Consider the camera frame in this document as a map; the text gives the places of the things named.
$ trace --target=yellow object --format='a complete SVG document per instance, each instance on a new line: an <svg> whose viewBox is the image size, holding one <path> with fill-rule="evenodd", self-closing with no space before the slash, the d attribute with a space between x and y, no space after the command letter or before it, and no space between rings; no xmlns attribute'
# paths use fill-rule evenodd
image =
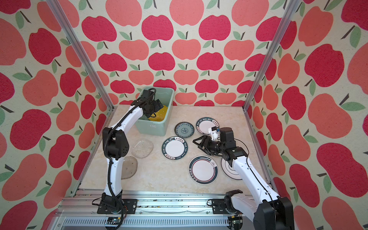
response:
<svg viewBox="0 0 368 230"><path fill-rule="evenodd" d="M167 106L164 105L162 109L160 109L157 113L156 113L156 117L150 117L149 120L150 121L163 121L165 119L166 116L166 112L167 112Z"/></svg>

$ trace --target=white plate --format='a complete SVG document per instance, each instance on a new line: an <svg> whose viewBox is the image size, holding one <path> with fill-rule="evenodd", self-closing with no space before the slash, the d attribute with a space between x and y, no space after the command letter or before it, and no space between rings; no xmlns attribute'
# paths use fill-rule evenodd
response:
<svg viewBox="0 0 368 230"><path fill-rule="evenodd" d="M235 180L241 180L240 175L229 165L229 163L222 158L221 168L226 175Z"/></svg>
<svg viewBox="0 0 368 230"><path fill-rule="evenodd" d="M170 137L162 144L162 154L170 160L179 160L188 152L188 144L181 137Z"/></svg>
<svg viewBox="0 0 368 230"><path fill-rule="evenodd" d="M210 184L218 175L216 162L208 156L197 156L189 164L189 174L199 184Z"/></svg>
<svg viewBox="0 0 368 230"><path fill-rule="evenodd" d="M214 126L216 126L217 129L220 128L219 123L211 117L202 117L196 123L198 132L200 132L203 135L210 135L208 129Z"/></svg>

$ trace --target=apple print wallpaper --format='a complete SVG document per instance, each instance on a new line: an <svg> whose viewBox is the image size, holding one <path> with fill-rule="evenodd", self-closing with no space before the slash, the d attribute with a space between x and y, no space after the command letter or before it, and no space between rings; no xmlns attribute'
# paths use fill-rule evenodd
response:
<svg viewBox="0 0 368 230"><path fill-rule="evenodd" d="M46 2L1 1L0 31L0 229L45 230L77 189L108 110Z"/></svg>
<svg viewBox="0 0 368 230"><path fill-rule="evenodd" d="M247 109L300 230L368 228L367 10L364 0L301 2L296 38L283 46L286 31Z"/></svg>
<svg viewBox="0 0 368 230"><path fill-rule="evenodd" d="M95 48L91 62L114 104L153 85L173 88L174 105L242 106L288 2L75 0L81 23L72 26Z"/></svg>

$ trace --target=plastic bin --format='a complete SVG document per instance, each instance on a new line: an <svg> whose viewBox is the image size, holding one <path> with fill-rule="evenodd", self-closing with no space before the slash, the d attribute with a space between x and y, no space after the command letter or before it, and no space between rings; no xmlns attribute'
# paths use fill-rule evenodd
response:
<svg viewBox="0 0 368 230"><path fill-rule="evenodd" d="M173 108L173 98L174 98L174 90L172 88L161 88L161 87L152 87L147 86L143 89L155 88L155 100L159 99L163 105L167 106L167 112L163 121L150 121L148 118L143 115L138 119L135 123L138 131L142 134L149 134L155 136L165 136L167 126L169 125L171 110Z"/></svg>

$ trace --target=patterned fabric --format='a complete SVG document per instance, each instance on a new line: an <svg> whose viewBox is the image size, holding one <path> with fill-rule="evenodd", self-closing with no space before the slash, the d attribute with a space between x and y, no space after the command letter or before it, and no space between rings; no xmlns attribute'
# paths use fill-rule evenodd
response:
<svg viewBox="0 0 368 230"><path fill-rule="evenodd" d="M0 2L0 229L45 230L108 111L47 3ZM60 3L79 25L73 4Z"/></svg>
<svg viewBox="0 0 368 230"><path fill-rule="evenodd" d="M276 74L248 108L300 230L368 228L367 10L363 0L302 2L290 23L297 37L281 42Z"/></svg>
<svg viewBox="0 0 368 230"><path fill-rule="evenodd" d="M80 10L75 32L96 48L97 58L91 61L99 73L109 76L105 89L111 97L128 104L143 87L153 85L173 88L175 105L192 106L244 104L287 4L277 0L72 3ZM295 36L296 28L291 33Z"/></svg>

